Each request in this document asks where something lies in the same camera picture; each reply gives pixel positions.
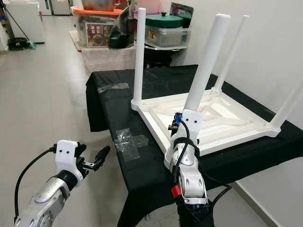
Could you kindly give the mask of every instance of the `clear tape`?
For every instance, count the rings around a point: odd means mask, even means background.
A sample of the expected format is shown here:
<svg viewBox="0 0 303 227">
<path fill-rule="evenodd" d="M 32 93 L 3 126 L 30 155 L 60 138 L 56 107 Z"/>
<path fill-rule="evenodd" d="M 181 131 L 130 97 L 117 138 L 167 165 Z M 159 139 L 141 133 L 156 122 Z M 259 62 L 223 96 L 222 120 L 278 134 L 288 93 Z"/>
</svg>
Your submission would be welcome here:
<svg viewBox="0 0 303 227">
<path fill-rule="evenodd" d="M 117 151 L 122 152 L 124 161 L 140 158 L 138 147 L 148 145 L 148 139 L 144 135 L 132 136 L 130 129 L 116 131 L 118 139 L 114 140 Z"/>
<path fill-rule="evenodd" d="M 110 89 L 126 89 L 129 88 L 128 83 L 109 84 L 102 87 L 98 87 L 98 93 L 101 94 Z"/>
</svg>

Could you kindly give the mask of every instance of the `plastic container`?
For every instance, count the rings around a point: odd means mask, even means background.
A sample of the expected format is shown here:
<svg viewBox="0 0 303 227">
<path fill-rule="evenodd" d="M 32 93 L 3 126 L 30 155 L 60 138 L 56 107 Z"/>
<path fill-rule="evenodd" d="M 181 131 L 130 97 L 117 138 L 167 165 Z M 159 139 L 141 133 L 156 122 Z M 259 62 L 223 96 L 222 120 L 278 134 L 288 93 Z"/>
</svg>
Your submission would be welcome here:
<svg viewBox="0 0 303 227">
<path fill-rule="evenodd" d="M 145 43 L 156 47 L 178 47 L 187 44 L 189 28 L 145 27 Z"/>
<path fill-rule="evenodd" d="M 122 10 L 92 11 L 72 7 L 72 11 L 80 44 L 87 47 L 108 47 L 111 29 Z"/>
<path fill-rule="evenodd" d="M 81 0 L 84 9 L 97 11 L 114 11 L 116 0 Z"/>
<path fill-rule="evenodd" d="M 177 28 L 183 26 L 183 18 L 166 15 L 167 12 L 161 12 L 161 15 L 149 15 L 146 17 L 146 25 L 161 28 Z"/>
</svg>

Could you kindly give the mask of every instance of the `white bracket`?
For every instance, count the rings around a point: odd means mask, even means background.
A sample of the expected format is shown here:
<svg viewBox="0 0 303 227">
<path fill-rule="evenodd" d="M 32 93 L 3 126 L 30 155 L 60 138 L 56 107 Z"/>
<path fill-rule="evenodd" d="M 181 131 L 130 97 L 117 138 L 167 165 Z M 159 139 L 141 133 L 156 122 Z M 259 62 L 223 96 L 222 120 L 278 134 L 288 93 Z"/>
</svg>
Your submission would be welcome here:
<svg viewBox="0 0 303 227">
<path fill-rule="evenodd" d="M 62 170 L 70 171 L 78 180 L 76 187 L 79 187 L 83 181 L 83 176 L 76 166 L 75 149 L 78 143 L 70 140 L 60 140 L 57 143 L 56 165 L 57 173 Z"/>
</svg>

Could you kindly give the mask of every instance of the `power cord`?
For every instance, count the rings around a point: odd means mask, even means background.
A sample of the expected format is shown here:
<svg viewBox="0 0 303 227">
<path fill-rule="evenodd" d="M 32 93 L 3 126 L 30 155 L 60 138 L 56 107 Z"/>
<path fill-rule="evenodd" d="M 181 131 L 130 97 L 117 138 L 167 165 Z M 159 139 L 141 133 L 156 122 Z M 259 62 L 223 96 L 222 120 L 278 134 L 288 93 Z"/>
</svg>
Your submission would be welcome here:
<svg viewBox="0 0 303 227">
<path fill-rule="evenodd" d="M 173 174 L 174 183 L 177 183 L 178 174 L 179 174 L 179 165 L 180 165 L 180 162 L 181 162 L 181 160 L 182 160 L 182 158 L 184 156 L 186 148 L 187 148 L 187 146 L 189 144 L 189 129 L 188 129 L 188 126 L 184 123 L 184 121 L 181 118 L 179 118 L 179 122 L 181 124 L 183 124 L 183 126 L 184 126 L 184 128 L 186 130 L 186 141 L 185 141 L 184 148 L 182 149 L 182 152 L 181 152 L 181 154 L 180 154 L 180 156 L 179 156 L 179 158 L 177 160 L 176 167 L 173 169 L 173 173 L 172 174 Z"/>
<path fill-rule="evenodd" d="M 200 172 L 202 173 L 202 175 L 204 175 L 206 178 L 208 178 L 209 180 L 212 180 L 214 182 L 217 182 L 219 185 L 222 185 L 224 187 L 226 187 L 222 192 L 220 192 L 216 197 L 215 199 L 213 200 L 213 205 L 212 205 L 212 209 L 214 208 L 215 204 L 218 202 L 219 199 L 221 199 L 222 196 L 225 195 L 225 193 L 227 193 L 230 189 L 232 189 L 232 187 L 226 183 L 223 183 L 221 181 L 218 181 L 217 179 L 214 179 L 212 178 L 210 175 L 208 175 L 208 173 L 206 173 L 204 171 L 204 169 L 202 168 L 201 165 L 199 165 L 199 169 L 200 169 Z"/>
<path fill-rule="evenodd" d="M 19 194 L 19 186 L 20 186 L 20 183 L 21 183 L 21 180 L 24 176 L 24 174 L 26 173 L 26 171 L 37 161 L 39 160 L 40 158 L 42 158 L 44 155 L 46 155 L 47 153 L 49 152 L 53 152 L 55 153 L 56 152 L 56 144 L 49 148 L 48 150 L 46 150 L 45 152 L 43 152 L 42 154 L 38 155 L 36 158 L 33 159 L 33 161 L 31 161 L 25 168 L 24 170 L 21 172 L 18 180 L 17 180 L 17 183 L 16 183 L 16 188 L 15 188 L 15 197 L 14 197 L 14 200 L 15 200 L 15 217 L 14 217 L 14 223 L 16 222 L 18 216 L 19 216 L 19 207 L 18 207 L 18 194 Z"/>
</svg>

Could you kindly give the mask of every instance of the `black tablecloth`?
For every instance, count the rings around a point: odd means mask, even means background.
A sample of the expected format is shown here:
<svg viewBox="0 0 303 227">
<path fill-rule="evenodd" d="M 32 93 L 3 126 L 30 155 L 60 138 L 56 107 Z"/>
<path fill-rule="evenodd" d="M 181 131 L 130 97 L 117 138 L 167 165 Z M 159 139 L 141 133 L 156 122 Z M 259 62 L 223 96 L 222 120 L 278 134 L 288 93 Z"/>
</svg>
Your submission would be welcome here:
<svg viewBox="0 0 303 227">
<path fill-rule="evenodd" d="M 196 65 L 145 69 L 143 99 L 175 95 L 189 91 Z M 212 75 L 206 89 L 213 87 Z M 110 89 L 98 93 L 98 87 L 127 83 L 127 89 Z M 109 129 L 112 139 L 117 130 L 129 128 L 133 136 L 144 135 L 148 146 L 139 147 L 140 158 L 124 161 L 121 152 L 117 157 L 128 189 L 128 196 L 120 216 L 119 227 L 134 227 L 153 210 L 172 204 L 170 173 L 163 165 L 163 154 L 139 114 L 131 109 L 134 70 L 93 72 L 87 81 L 87 108 L 91 131 Z M 263 119 L 270 121 L 272 111 L 224 83 L 223 92 Z M 225 183 L 300 157 L 303 153 L 303 131 L 285 122 L 276 138 L 263 137 L 227 148 L 199 159 L 204 170 Z M 207 189 L 216 187 L 206 179 Z"/>
</svg>

